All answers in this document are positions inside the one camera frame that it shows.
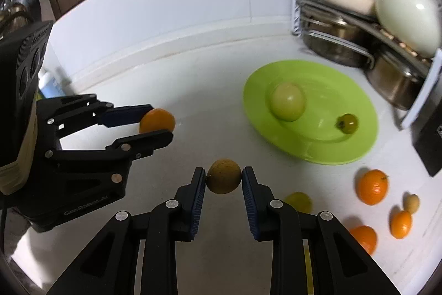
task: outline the green plate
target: green plate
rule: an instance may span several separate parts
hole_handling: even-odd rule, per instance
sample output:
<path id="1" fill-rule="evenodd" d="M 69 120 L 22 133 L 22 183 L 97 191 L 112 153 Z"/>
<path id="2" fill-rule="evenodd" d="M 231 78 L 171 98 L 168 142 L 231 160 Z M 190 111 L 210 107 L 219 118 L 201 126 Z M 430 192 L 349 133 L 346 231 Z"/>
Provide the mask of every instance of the green plate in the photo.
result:
<path id="1" fill-rule="evenodd" d="M 281 82 L 297 84 L 306 95 L 306 110 L 296 121 L 280 121 L 270 112 L 270 96 Z M 348 76 L 322 64 L 285 60 L 265 65 L 247 79 L 243 102 L 247 117 L 264 138 L 312 163 L 351 163 L 376 141 L 377 115 L 368 96 Z M 346 113 L 359 120 L 353 134 L 335 126 Z"/>

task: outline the tangerine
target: tangerine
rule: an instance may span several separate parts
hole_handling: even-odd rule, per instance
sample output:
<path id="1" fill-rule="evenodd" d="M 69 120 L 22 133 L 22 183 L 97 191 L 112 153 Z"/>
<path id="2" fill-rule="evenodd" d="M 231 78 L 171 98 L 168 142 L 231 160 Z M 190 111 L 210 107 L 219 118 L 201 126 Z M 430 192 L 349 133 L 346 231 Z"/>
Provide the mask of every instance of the tangerine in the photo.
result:
<path id="1" fill-rule="evenodd" d="M 373 228 L 366 225 L 357 226 L 350 230 L 350 234 L 353 235 L 368 254 L 373 254 L 377 245 L 377 235 Z"/>
<path id="2" fill-rule="evenodd" d="M 390 232 L 396 239 L 403 239 L 412 228 L 413 219 L 409 211 L 402 210 L 395 214 L 390 223 Z"/>
<path id="3" fill-rule="evenodd" d="M 161 108 L 152 109 L 140 121 L 140 133 L 154 132 L 162 129 L 167 129 L 169 132 L 173 132 L 173 129 L 175 129 L 175 118 L 167 110 Z"/>
<path id="4" fill-rule="evenodd" d="M 388 177 L 374 169 L 364 174 L 357 183 L 357 197 L 367 205 L 378 204 L 388 191 Z"/>

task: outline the white wall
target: white wall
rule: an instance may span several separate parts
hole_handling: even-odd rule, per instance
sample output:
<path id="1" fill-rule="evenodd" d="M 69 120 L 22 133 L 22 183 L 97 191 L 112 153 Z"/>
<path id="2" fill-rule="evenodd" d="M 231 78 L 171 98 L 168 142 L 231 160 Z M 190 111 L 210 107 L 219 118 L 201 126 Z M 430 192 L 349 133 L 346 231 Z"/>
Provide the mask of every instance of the white wall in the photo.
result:
<path id="1" fill-rule="evenodd" d="M 45 66 L 59 80 L 77 81 L 136 45 L 183 37 L 187 30 L 287 22 L 290 7 L 291 0 L 85 0 L 55 23 Z M 436 93 L 442 95 L 442 83 Z"/>

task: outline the white bowl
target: white bowl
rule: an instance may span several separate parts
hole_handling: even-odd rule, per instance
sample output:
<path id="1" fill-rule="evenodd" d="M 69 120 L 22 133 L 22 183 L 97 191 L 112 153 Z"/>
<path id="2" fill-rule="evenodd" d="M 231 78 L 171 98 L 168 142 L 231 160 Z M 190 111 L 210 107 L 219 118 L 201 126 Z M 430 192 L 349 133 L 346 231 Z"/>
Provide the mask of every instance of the white bowl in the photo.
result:
<path id="1" fill-rule="evenodd" d="M 438 0 L 375 0 L 381 25 L 426 58 L 432 58 L 441 45 L 438 4 Z"/>

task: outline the lime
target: lime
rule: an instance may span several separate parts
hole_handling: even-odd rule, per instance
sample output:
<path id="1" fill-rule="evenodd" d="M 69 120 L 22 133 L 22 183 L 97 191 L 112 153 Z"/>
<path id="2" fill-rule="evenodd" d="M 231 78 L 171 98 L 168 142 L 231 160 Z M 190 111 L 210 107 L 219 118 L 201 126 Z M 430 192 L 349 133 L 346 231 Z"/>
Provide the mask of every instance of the lime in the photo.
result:
<path id="1" fill-rule="evenodd" d="M 312 212 L 312 200 L 310 197 L 301 191 L 292 193 L 287 196 L 284 201 L 295 208 L 296 211 L 301 211 L 302 213 Z"/>

